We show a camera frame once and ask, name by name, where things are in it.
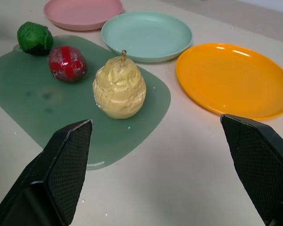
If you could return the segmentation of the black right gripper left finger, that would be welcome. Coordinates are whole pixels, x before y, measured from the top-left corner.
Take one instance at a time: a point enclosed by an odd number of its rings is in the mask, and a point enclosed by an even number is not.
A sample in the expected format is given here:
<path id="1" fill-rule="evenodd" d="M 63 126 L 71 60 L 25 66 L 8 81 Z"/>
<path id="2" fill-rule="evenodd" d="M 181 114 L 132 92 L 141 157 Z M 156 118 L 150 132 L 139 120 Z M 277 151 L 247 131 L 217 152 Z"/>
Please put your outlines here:
<path id="1" fill-rule="evenodd" d="M 85 180 L 93 124 L 57 130 L 0 203 L 0 226 L 70 226 Z"/>

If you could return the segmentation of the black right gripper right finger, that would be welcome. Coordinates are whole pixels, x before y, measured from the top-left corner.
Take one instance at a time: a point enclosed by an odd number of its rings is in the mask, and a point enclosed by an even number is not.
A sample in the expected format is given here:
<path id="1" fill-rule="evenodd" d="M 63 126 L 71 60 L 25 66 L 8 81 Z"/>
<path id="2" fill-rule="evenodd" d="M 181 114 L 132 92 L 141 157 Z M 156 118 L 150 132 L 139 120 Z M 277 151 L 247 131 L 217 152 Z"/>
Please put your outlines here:
<path id="1" fill-rule="evenodd" d="M 261 122 L 220 117 L 236 173 L 266 226 L 283 226 L 283 139 Z"/>

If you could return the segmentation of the orange plate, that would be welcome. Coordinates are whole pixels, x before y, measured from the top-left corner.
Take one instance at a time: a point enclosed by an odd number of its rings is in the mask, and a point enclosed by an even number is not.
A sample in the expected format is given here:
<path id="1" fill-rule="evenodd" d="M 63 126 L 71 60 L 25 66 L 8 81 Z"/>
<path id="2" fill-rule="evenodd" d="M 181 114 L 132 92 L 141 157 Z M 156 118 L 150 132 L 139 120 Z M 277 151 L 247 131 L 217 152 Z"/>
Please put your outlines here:
<path id="1" fill-rule="evenodd" d="M 240 46 L 201 44 L 176 62 L 184 92 L 216 114 L 267 120 L 283 114 L 283 69 L 268 57 Z"/>

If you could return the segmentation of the dark red taped fruit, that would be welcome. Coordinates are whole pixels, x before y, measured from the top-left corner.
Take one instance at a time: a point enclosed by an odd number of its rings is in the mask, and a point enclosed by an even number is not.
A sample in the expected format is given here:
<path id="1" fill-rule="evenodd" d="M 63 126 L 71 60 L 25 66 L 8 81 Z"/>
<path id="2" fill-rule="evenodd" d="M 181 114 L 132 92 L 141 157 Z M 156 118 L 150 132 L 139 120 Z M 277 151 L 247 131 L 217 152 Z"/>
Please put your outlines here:
<path id="1" fill-rule="evenodd" d="M 54 48 L 49 53 L 48 64 L 53 77 L 67 83 L 81 80 L 88 72 L 88 65 L 81 51 L 71 46 Z"/>

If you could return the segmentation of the green toy vegetable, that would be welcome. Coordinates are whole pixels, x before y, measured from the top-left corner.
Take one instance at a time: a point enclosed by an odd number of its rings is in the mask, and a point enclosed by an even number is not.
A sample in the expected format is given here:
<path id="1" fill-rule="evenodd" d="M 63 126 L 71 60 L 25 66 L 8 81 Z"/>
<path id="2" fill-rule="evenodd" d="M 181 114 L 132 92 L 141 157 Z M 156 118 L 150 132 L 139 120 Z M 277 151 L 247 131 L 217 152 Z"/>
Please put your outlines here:
<path id="1" fill-rule="evenodd" d="M 35 56 L 48 55 L 54 43 L 46 26 L 32 22 L 25 22 L 19 27 L 17 40 L 22 51 Z"/>

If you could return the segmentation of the pink plate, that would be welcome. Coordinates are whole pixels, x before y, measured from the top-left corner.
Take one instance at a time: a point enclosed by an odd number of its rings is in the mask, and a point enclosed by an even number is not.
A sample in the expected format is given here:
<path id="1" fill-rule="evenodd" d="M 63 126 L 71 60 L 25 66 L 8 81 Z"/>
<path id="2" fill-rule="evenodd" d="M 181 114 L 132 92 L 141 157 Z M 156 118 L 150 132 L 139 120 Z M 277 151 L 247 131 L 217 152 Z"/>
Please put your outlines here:
<path id="1" fill-rule="evenodd" d="M 123 12 L 120 0 L 50 0 L 45 16 L 57 27 L 71 31 L 92 31 Z"/>

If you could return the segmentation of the light green plate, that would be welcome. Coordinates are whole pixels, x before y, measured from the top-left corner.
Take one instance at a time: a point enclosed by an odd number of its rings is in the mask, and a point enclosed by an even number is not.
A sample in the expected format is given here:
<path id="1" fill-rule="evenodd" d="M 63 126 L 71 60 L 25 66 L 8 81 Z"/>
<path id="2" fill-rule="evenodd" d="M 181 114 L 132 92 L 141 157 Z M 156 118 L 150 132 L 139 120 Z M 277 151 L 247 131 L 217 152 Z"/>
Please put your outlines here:
<path id="1" fill-rule="evenodd" d="M 101 37 L 116 54 L 122 50 L 135 62 L 158 63 L 173 59 L 193 41 L 191 29 L 174 16 L 157 12 L 130 12 L 108 20 Z"/>

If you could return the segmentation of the green cutting mat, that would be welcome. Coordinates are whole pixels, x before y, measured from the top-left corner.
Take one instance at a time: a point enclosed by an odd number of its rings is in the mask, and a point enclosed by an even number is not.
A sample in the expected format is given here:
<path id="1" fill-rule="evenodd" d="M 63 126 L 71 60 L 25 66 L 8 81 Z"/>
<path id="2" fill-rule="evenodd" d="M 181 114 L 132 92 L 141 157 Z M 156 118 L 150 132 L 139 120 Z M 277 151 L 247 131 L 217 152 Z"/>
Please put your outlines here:
<path id="1" fill-rule="evenodd" d="M 54 37 L 54 45 L 81 51 L 87 75 L 76 83 L 52 76 L 47 56 L 33 56 L 19 47 L 0 57 L 0 107 L 41 147 L 58 129 L 86 119 L 93 121 L 88 170 L 109 166 L 133 151 L 164 118 L 170 106 L 167 85 L 141 69 L 147 86 L 142 108 L 124 120 L 109 118 L 95 103 L 92 84 L 96 72 L 114 54 L 82 37 Z"/>

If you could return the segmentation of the yellow pear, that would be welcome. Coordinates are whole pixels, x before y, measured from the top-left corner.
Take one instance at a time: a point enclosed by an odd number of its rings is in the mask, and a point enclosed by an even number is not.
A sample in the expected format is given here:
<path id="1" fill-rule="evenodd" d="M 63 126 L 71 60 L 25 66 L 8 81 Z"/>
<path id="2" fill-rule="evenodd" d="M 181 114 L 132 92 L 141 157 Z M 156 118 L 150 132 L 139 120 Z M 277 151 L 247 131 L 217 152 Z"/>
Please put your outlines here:
<path id="1" fill-rule="evenodd" d="M 142 107 L 146 97 L 146 83 L 127 51 L 109 59 L 96 73 L 92 84 L 96 105 L 113 119 L 127 119 Z"/>

